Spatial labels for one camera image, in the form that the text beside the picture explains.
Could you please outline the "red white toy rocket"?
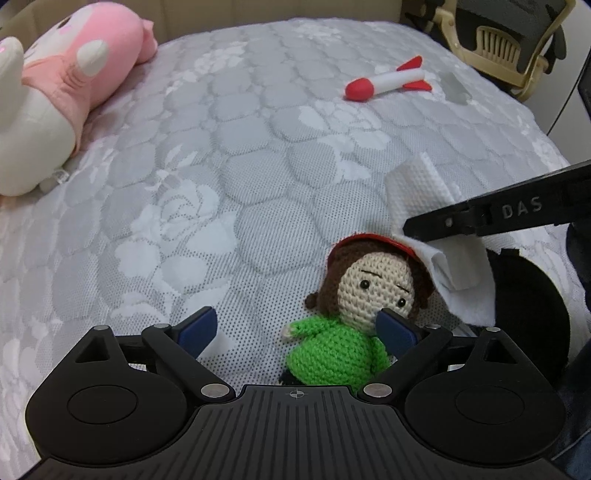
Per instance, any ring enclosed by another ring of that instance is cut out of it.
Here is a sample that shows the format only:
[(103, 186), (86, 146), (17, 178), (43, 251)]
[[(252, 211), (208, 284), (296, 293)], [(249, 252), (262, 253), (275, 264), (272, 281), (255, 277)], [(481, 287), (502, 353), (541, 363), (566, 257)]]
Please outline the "red white toy rocket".
[(353, 102), (366, 102), (375, 96), (396, 90), (430, 92), (433, 87), (426, 80), (422, 65), (423, 57), (418, 55), (396, 70), (353, 80), (346, 85), (345, 98)]

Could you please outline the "black fabric pouch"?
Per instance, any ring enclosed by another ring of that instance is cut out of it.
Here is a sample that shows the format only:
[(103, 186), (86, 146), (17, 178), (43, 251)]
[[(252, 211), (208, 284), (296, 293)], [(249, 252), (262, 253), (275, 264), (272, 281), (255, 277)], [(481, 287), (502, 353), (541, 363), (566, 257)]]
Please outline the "black fabric pouch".
[(496, 326), (546, 377), (569, 360), (570, 315), (551, 278), (517, 249), (487, 252), (495, 282)]

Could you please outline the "beige black office chair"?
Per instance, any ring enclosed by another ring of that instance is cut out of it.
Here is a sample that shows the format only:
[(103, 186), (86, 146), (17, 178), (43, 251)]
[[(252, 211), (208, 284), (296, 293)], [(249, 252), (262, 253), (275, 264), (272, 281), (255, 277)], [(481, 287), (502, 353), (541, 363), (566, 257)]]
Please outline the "beige black office chair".
[(404, 1), (401, 22), (448, 48), (501, 90), (525, 102), (567, 55), (565, 1)]

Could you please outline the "grey quilted mattress cover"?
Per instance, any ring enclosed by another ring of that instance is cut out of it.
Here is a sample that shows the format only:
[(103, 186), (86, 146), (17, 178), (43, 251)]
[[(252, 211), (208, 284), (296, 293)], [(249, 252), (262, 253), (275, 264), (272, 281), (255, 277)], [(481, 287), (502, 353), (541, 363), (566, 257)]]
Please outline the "grey quilted mattress cover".
[[(415, 56), (433, 89), (346, 100)], [(459, 199), (566, 166), (532, 112), (400, 24), (295, 19), (185, 36), (85, 127), (69, 179), (1, 203), (1, 475), (37, 461), (33, 391), (93, 325), (217, 310), (204, 365), (273, 383), (332, 245), (391, 230), (386, 175), (427, 153)]]

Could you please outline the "white paper towel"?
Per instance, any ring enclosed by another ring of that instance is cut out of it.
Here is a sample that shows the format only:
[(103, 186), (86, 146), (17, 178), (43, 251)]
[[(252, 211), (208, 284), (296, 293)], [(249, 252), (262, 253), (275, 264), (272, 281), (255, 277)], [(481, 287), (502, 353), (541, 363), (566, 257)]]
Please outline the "white paper towel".
[(482, 241), (453, 236), (424, 241), (403, 232), (412, 217), (456, 203), (427, 153), (394, 168), (385, 177), (391, 236), (411, 247), (427, 267), (435, 291), (450, 314), (478, 327), (495, 325), (495, 282)]

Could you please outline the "pink white plush toy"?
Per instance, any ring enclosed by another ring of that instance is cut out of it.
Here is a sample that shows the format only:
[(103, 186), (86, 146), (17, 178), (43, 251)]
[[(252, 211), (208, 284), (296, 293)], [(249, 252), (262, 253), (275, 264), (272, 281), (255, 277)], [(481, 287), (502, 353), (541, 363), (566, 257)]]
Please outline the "pink white plush toy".
[(157, 51), (153, 23), (125, 5), (86, 5), (29, 48), (1, 42), (1, 193), (26, 194), (81, 145), (90, 111)]

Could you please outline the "crochet doll green sweater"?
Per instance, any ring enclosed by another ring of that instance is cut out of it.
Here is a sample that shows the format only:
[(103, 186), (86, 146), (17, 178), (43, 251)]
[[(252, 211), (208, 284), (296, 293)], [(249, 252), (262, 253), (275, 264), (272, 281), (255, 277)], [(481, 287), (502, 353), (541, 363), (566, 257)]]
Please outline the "crochet doll green sweater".
[(315, 314), (283, 328), (297, 341), (280, 375), (283, 386), (346, 386), (359, 391), (391, 366), (376, 330), (387, 308), (411, 322), (428, 306), (435, 287), (408, 245), (372, 233), (332, 247), (325, 279), (304, 304)]

